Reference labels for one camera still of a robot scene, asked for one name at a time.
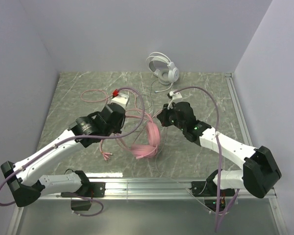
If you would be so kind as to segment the pink headphones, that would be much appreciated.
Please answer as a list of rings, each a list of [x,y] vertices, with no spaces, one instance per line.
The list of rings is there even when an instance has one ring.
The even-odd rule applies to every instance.
[[[152,158],[158,153],[161,143],[161,136],[158,126],[154,123],[150,114],[144,113],[144,120],[147,120],[143,130],[146,133],[148,144],[137,144],[136,141],[130,147],[122,138],[116,139],[117,144],[126,151],[132,153],[136,159]]]

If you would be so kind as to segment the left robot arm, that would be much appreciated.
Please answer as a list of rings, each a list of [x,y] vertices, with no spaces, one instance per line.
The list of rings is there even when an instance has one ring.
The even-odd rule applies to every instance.
[[[99,143],[102,137],[120,134],[125,121],[125,108],[125,104],[107,104],[100,112],[77,118],[54,141],[30,157],[17,163],[3,163],[1,170],[16,205],[25,207],[41,196],[54,193],[90,196],[93,187],[82,170],[68,175],[46,175],[45,172],[74,152]]]

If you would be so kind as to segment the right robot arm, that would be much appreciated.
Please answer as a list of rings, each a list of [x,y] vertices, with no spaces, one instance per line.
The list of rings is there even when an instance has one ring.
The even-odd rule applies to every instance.
[[[178,102],[171,108],[164,104],[157,119],[163,127],[177,127],[189,142],[221,153],[239,167],[238,170],[215,170],[206,179],[205,192],[209,195],[216,195],[218,189],[245,189],[257,198],[264,198],[282,177],[267,147],[256,148],[217,134],[211,125],[195,117],[188,102]]]

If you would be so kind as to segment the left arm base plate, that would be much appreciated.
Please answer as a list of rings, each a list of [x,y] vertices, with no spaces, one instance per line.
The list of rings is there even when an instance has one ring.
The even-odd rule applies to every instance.
[[[61,192],[62,197],[94,197],[101,198],[105,194],[105,183],[104,182],[86,182],[82,183],[77,181],[77,185],[74,185],[71,189],[65,189]]]

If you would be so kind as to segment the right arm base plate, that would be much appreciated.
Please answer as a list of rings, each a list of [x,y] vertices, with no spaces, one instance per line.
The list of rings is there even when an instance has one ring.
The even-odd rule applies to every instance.
[[[211,196],[206,181],[192,181],[191,186],[186,188],[187,192],[193,197]]]

